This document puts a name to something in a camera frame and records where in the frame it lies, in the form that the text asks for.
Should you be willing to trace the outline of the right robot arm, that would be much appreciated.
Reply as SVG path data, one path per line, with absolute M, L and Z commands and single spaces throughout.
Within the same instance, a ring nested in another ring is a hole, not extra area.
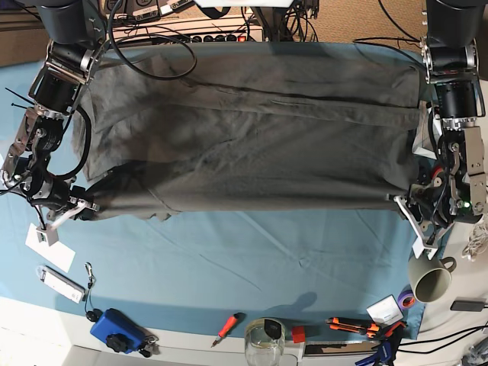
M 107 18 L 96 1 L 20 1 L 34 7 L 50 42 L 43 67 L 28 92 L 31 103 L 24 113 L 14 142 L 4 158 L 2 194 L 22 196 L 32 207 L 49 211 L 49 220 L 68 220 L 84 210 L 98 210 L 73 183 L 88 159 L 92 125 L 80 106 L 82 95 L 94 78 L 108 48 Z M 55 175 L 48 170 L 53 152 L 65 135 L 74 114 L 85 124 L 85 138 L 78 165 Z

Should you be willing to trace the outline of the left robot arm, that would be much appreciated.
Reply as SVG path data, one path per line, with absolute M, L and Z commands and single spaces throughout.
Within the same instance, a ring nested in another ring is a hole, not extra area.
M 436 100 L 428 132 L 441 184 L 412 188 L 411 197 L 433 226 L 432 245 L 456 221 L 476 223 L 487 211 L 484 145 L 477 119 L 486 108 L 476 36 L 485 1 L 427 1 L 427 33 L 420 43 L 426 81 Z

